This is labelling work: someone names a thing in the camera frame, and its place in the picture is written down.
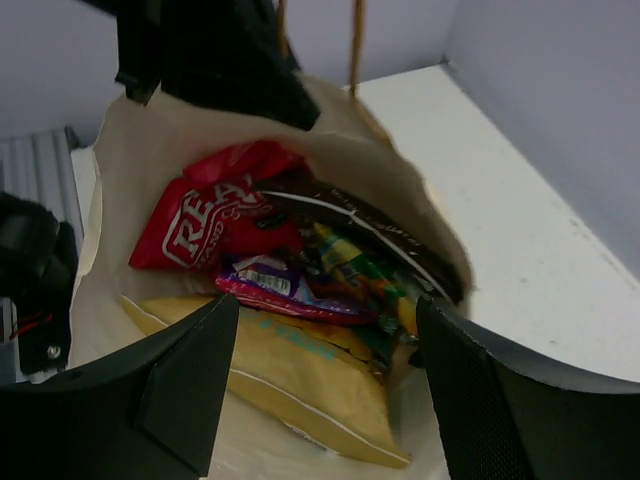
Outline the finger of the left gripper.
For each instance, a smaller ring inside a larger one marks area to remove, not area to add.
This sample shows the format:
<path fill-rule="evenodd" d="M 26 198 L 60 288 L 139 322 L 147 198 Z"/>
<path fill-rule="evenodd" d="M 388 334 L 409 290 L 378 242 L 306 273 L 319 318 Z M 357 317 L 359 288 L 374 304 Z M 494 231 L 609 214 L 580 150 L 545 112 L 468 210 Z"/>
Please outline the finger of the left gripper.
<path fill-rule="evenodd" d="M 271 1 L 116 1 L 118 72 L 142 105 L 156 90 L 197 107 L 310 130 L 320 110 L 297 77 Z"/>

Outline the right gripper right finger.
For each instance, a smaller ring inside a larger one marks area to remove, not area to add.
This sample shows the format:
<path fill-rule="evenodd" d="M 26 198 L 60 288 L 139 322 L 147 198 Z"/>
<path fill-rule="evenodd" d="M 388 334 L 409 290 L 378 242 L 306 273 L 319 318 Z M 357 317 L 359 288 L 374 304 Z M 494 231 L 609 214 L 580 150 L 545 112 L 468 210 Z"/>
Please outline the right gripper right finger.
<path fill-rule="evenodd" d="M 424 360 L 453 479 L 636 479 L 639 385 L 542 355 L 417 304 Z"/>

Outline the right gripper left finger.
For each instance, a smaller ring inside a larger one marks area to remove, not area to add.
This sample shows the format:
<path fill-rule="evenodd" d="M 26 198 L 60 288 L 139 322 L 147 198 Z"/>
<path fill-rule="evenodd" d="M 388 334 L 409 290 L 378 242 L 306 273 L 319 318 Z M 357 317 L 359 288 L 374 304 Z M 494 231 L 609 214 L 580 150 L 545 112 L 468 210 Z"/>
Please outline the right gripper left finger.
<path fill-rule="evenodd" d="M 45 382 L 2 387 L 2 478 L 206 477 L 238 316 L 225 295 Z"/>

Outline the green snack packet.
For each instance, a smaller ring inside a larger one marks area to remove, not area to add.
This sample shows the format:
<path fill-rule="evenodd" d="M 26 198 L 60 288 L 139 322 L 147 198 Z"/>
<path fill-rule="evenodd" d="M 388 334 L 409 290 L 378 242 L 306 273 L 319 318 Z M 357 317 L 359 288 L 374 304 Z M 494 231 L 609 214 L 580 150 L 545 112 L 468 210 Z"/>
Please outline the green snack packet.
<path fill-rule="evenodd" d="M 425 292 L 398 261 L 345 229 L 299 222 L 308 255 L 377 316 L 378 325 L 404 343 L 418 340 L 416 307 Z"/>

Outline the purple Fox's candy bag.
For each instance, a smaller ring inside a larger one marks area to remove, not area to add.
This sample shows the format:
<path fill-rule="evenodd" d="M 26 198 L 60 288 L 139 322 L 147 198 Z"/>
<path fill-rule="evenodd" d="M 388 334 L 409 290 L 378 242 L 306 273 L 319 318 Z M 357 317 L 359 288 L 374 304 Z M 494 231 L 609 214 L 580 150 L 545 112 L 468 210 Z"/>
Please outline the purple Fox's candy bag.
<path fill-rule="evenodd" d="M 268 255 L 229 257 L 218 290 L 259 310 L 341 326 L 370 324 L 377 314 L 331 276 Z"/>

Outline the brown paper bag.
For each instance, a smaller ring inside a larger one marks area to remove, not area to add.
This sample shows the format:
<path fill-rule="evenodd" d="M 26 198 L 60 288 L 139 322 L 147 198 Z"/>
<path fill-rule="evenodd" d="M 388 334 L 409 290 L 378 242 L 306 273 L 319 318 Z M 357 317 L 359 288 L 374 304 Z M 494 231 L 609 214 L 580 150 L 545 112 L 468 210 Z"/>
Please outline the brown paper bag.
<path fill-rule="evenodd" d="M 432 241 L 453 260 L 464 281 L 471 281 L 466 254 L 427 182 L 396 152 L 377 121 L 336 87 L 309 77 L 304 85 L 321 109 L 319 122 L 309 132 L 260 117 L 197 108 L 162 92 L 147 106 L 125 98 L 112 103 L 94 146 L 96 187 L 72 309 L 75 365 L 88 370 L 151 343 L 126 313 L 127 306 L 146 297 L 196 290 L 196 282 L 186 277 L 136 273 L 125 257 L 153 199 L 192 156 L 260 136 L 286 140 L 309 154 L 322 179 Z M 406 467 L 385 468 L 339 456 L 307 428 L 270 416 L 246 399 L 250 391 L 267 389 L 258 372 L 261 360 L 293 350 L 307 362 L 318 362 L 306 347 L 305 332 L 273 315 L 240 308 L 234 300 L 214 304 L 212 327 L 193 345 L 179 346 L 196 359 L 197 370 L 181 371 L 178 384 L 168 390 L 174 399 L 182 393 L 204 394 L 204 411 L 175 400 L 161 413 L 177 422 L 181 445 L 204 427 L 216 430 L 215 444 L 206 450 L 210 478 L 448 477 L 423 371 L 394 376 L 392 416 L 411 459 Z"/>

